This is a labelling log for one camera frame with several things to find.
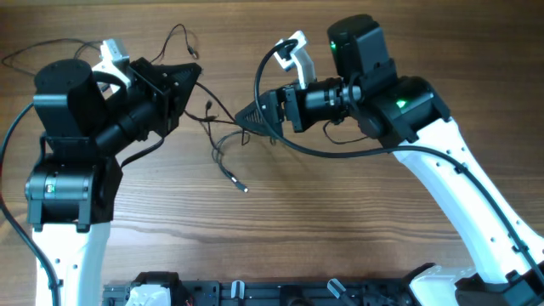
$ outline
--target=wooden table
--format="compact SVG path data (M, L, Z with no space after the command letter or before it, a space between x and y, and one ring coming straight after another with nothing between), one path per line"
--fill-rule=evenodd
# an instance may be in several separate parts
M494 1L300 1L0 8L2 56L58 37L122 38L135 60L151 59L170 28L183 22L204 68L200 81L236 112L252 101L259 61L281 37L304 30L319 79L336 70L326 29L352 14L371 14L385 31L401 75L427 78L451 108L472 152L510 204L544 230L544 6ZM165 64L192 61L179 33ZM69 57L74 44L23 54L38 71ZM83 58L98 62L88 50ZM262 89L295 74L267 68ZM0 135L34 93L32 79L0 68ZM203 113L196 88L188 110ZM226 118L215 105L213 114ZM376 147L368 140L335 146L320 126L286 136L322 150ZM3 196L26 224L23 188L43 127L34 111L9 144ZM216 125L214 135L232 131ZM353 122L331 131L360 136ZM138 143L122 159L148 143ZM117 194L103 282L130 281L147 270L183 280L285 280L402 276L426 262L471 264L434 200L392 156L326 160L254 137L228 145L225 166L248 185L244 194L218 170L201 127L184 117L157 152L128 166ZM35 262L9 224L0 223L0 304L34 301Z

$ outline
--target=green indicator light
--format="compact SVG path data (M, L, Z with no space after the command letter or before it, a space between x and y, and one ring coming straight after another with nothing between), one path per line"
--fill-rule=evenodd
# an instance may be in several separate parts
M406 106L407 103L408 103L408 102L406 102L406 101L404 101L404 100L398 100L398 101L397 101L397 106L398 106L399 108L403 108L403 107Z

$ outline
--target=table top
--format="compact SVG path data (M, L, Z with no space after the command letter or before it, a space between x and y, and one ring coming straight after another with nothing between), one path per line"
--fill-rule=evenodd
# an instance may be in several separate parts
M258 63L281 37L303 30L319 79L336 70L326 39L332 23L371 14L385 33L400 75L429 80L450 107L481 166L516 211L544 230L544 20L536 2L270 1L0 8L0 52L43 40L121 38L132 59L154 58L172 26L190 31L203 67L199 79L236 113L252 101ZM163 64L193 61L183 32ZM16 65L38 71L71 57L70 43L36 48ZM87 50L92 65L98 55ZM270 64L262 90L292 81ZM33 81L0 68L0 135L31 102ZM203 115L208 96L196 88L188 110ZM213 114L226 118L217 105ZM249 188L244 194L218 170L201 127L183 117L156 152L127 166L117 194L105 253L104 283L141 271L170 270L182 280L282 281L402 276L426 262L471 264L459 235L419 181L393 156L327 160L268 139L227 145L224 164ZM321 150L363 150L375 140L337 146L320 124L286 136ZM2 191L26 223L25 181L38 155L43 126L34 110L9 143ZM234 131L214 125L217 137ZM353 121L333 137L360 137ZM131 145L123 158L157 140ZM0 220L0 304L33 304L35 262Z

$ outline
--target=green light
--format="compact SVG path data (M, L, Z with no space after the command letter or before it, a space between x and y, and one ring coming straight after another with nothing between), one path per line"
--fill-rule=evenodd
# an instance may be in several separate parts
M406 101L404 101L404 100L398 100L398 101L397 101L397 106L398 106L399 108L403 108L403 107L406 106L407 103L408 103L408 102L406 102Z

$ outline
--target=wood grain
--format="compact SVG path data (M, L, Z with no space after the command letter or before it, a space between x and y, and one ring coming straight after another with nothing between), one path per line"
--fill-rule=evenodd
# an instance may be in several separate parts
M425 77L437 88L480 164L511 205L542 232L542 9L538 2L468 0L0 8L0 52L4 56L58 37L120 37L133 59L151 58L170 28L183 22L201 56L200 81L236 112L252 100L258 62L280 37L304 30L319 79L335 76L326 28L351 14L371 14L386 33L399 73ZM43 47L21 55L17 64L37 71L76 48ZM83 58L98 62L93 51ZM189 61L178 35L163 63ZM262 88L294 77L271 64ZM4 67L0 84L3 136L31 101L34 87L29 77ZM195 89L189 110L200 115L207 99ZM221 114L217 107L213 113ZM3 167L3 196L21 222L26 219L22 190L42 130L31 111L14 133ZM226 134L232 127L213 131ZM353 122L331 133L344 140L359 136ZM377 146L370 140L337 147L320 127L286 136L322 150ZM392 156L333 161L271 146L267 139L255 137L244 147L238 141L228 144L225 166L248 185L248 194L223 177L200 126L186 118L162 148L127 167L116 198L104 283L129 281L146 270L177 271L186 280L324 280L401 276L426 262L471 263L434 200ZM118 157L149 144L134 144ZM31 253L2 219L0 304L33 304L34 267Z

